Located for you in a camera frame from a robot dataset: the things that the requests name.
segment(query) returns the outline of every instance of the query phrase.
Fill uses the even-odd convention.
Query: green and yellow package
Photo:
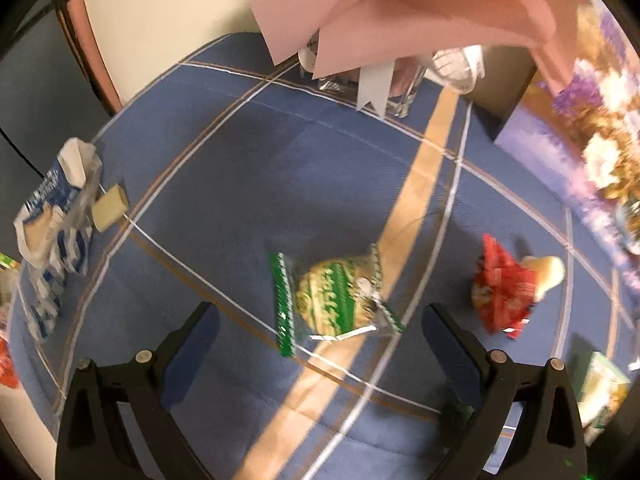
[[[282,253],[271,256],[280,353],[290,357],[305,338],[341,341],[355,335],[402,332],[382,301],[378,249],[358,258],[332,258],[295,274]]]

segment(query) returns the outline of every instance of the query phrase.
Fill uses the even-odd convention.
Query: red wrapper
[[[0,337],[0,384],[9,388],[18,387],[18,377],[15,375],[14,362],[11,361],[6,341]]]
[[[517,338],[536,293],[536,271],[519,266],[495,240],[484,234],[484,254],[474,277],[471,299],[489,333],[513,329]]]

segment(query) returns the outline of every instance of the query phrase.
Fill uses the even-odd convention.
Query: cream wall
[[[258,31],[247,0],[85,0],[123,103],[176,61],[228,32]]]

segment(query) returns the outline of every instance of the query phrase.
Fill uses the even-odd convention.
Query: painting
[[[540,73],[496,144],[567,203],[640,300],[640,60],[601,0],[578,10],[574,76]]]

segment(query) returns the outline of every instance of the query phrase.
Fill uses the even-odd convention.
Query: purple flower
[[[600,20],[600,30],[602,31],[607,42],[610,43],[613,47],[614,51],[618,55],[618,59],[620,60],[620,62],[624,64],[626,62],[625,40],[622,37],[618,22],[616,22],[615,18],[608,10],[604,10],[602,13],[602,18]]]
[[[575,116],[575,106],[578,104],[593,107],[602,105],[602,95],[594,76],[574,75],[569,85],[554,99],[553,107],[559,115],[572,118]]]

